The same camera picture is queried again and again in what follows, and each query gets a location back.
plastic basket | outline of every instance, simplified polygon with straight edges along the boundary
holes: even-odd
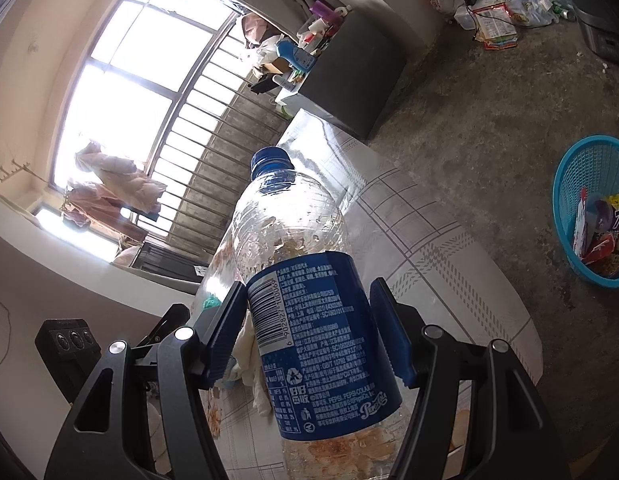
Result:
[[[597,285],[619,288],[619,278],[610,280],[592,272],[572,249],[576,209],[580,190],[599,192],[605,196],[619,193],[619,140],[596,135],[579,140],[560,161],[556,176],[552,206],[554,225],[569,264],[582,278]]]

recycling symbol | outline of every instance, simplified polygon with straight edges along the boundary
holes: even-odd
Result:
[[[287,370],[287,382],[292,386],[296,386],[296,384],[301,384],[303,380],[303,375],[296,369],[290,368]]]

black speaker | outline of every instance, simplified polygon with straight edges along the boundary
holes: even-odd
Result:
[[[88,324],[84,319],[46,319],[34,343],[67,402],[74,402],[101,358]]]

blue gripper pad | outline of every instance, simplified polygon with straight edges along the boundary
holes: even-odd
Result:
[[[376,325],[379,327],[379,333],[381,333],[394,375],[403,379],[403,384],[408,388],[415,388],[417,373],[413,361],[413,341],[403,327],[403,323],[398,319],[397,310],[401,308],[409,314],[411,326],[407,328],[411,333],[414,332],[413,340],[420,336],[420,330],[425,326],[423,319],[416,308],[398,304],[394,300],[394,296],[383,278],[376,278],[371,282],[369,305]]]
[[[248,290],[242,283],[234,282],[225,301],[220,306],[204,309],[196,320],[194,329],[203,333],[202,359],[205,362],[205,370],[197,384],[200,389],[209,390],[223,377],[247,309]]]

window frame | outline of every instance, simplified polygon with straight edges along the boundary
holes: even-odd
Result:
[[[117,68],[111,64],[104,63],[100,60],[94,59],[91,56],[91,53],[94,50],[94,47],[100,40],[101,36],[103,35],[110,21],[112,20],[112,17],[114,16],[114,14],[116,13],[116,11],[119,9],[120,5],[123,2],[131,2],[131,3],[139,4],[142,6],[143,9],[147,7],[148,9],[153,9],[153,10],[156,10],[157,12],[162,12],[174,19],[181,20],[185,23],[188,23],[189,25],[200,28],[201,30],[204,30],[205,32],[208,32],[212,35],[208,43],[205,45],[205,47],[202,49],[199,56],[196,58],[196,60],[190,67],[190,70],[188,71],[186,77],[181,82],[181,85],[179,86],[177,91],[171,90],[169,88],[164,87],[163,85],[150,81],[149,79],[145,79],[141,76],[137,76],[135,74],[132,74],[130,72]],[[48,186],[51,189],[59,193],[65,192],[64,188],[62,188],[61,186],[58,186],[58,184],[56,184],[55,182],[56,159],[59,155],[61,139],[62,139],[64,128],[65,128],[68,111],[69,111],[70,105],[72,104],[72,99],[74,98],[74,95],[76,93],[78,81],[80,80],[80,74],[82,73],[82,70],[87,65],[94,66],[100,70],[104,70],[104,71],[107,70],[108,72],[115,73],[116,75],[119,75],[132,83],[138,84],[139,86],[146,88],[147,90],[157,93],[170,100],[170,106],[168,107],[168,110],[152,142],[152,147],[148,155],[148,161],[147,161],[148,166],[147,168],[144,168],[145,173],[152,174],[152,171],[154,170],[155,160],[157,158],[156,154],[158,150],[161,149],[162,145],[165,143],[165,140],[170,132],[170,128],[172,124],[176,120],[180,109],[185,104],[187,95],[189,94],[190,90],[193,88],[196,82],[196,75],[206,65],[206,63],[210,60],[213,54],[216,53],[219,45],[228,36],[233,26],[235,25],[236,19],[239,16],[239,14],[232,9],[229,9],[229,10],[230,10],[230,13],[227,19],[222,23],[221,27],[219,27],[218,30],[214,30],[213,28],[208,27],[207,25],[198,23],[190,18],[187,18],[186,16],[181,16],[180,14],[174,11],[168,11],[165,9],[161,9],[160,7],[157,7],[149,2],[144,3],[144,2],[139,2],[138,0],[117,0],[115,4],[113,4],[110,11],[107,12],[105,19],[103,20],[101,25],[96,30],[96,33],[94,34],[93,39],[90,41],[87,51],[85,52],[85,54],[82,56],[80,60],[79,70],[77,70],[74,76],[74,79],[72,80],[71,84],[68,87],[68,91],[66,94],[67,97],[64,101],[64,107],[63,107],[61,117],[58,123],[58,134],[56,135],[54,150],[52,152],[52,159],[51,159],[52,164],[51,164],[50,171],[49,171]]]

